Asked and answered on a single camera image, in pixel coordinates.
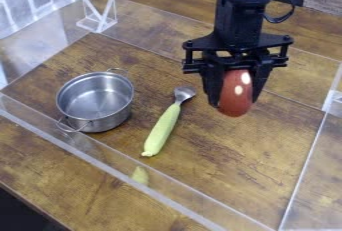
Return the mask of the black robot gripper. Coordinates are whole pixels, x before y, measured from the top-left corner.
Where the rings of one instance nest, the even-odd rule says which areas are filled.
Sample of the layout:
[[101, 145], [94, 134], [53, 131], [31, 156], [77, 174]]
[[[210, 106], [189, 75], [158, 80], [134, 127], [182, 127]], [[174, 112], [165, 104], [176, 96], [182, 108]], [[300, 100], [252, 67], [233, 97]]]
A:
[[204, 90], [213, 107], [220, 105], [225, 71], [253, 70], [253, 101], [268, 82], [274, 67], [285, 67], [293, 38], [262, 32], [264, 20], [282, 23], [294, 10], [270, 17], [266, 5], [272, 0], [217, 0], [214, 31], [182, 45], [186, 50], [185, 73], [201, 73]]

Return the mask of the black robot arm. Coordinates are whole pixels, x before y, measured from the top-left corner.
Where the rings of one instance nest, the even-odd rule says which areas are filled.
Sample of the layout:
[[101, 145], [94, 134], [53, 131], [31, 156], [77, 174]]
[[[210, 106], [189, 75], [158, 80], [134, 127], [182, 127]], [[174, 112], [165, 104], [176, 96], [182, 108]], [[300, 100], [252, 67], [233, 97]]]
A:
[[[252, 74], [252, 99], [257, 100], [270, 72], [288, 65], [288, 49], [294, 40], [288, 35], [262, 31], [265, 22], [281, 23], [289, 15], [272, 17], [266, 5], [273, 0], [217, 0], [213, 32], [184, 43], [184, 71], [202, 76], [204, 90], [213, 106], [220, 105], [224, 76], [230, 71]], [[297, 4], [297, 0], [277, 0]]]

